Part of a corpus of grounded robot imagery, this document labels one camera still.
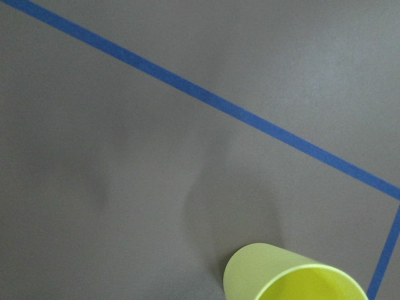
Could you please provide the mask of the yellow plastic cup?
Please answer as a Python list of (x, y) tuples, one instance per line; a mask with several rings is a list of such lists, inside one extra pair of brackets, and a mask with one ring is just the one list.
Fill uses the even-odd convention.
[(367, 299), (348, 274), (265, 243), (242, 247), (223, 275), (226, 299)]

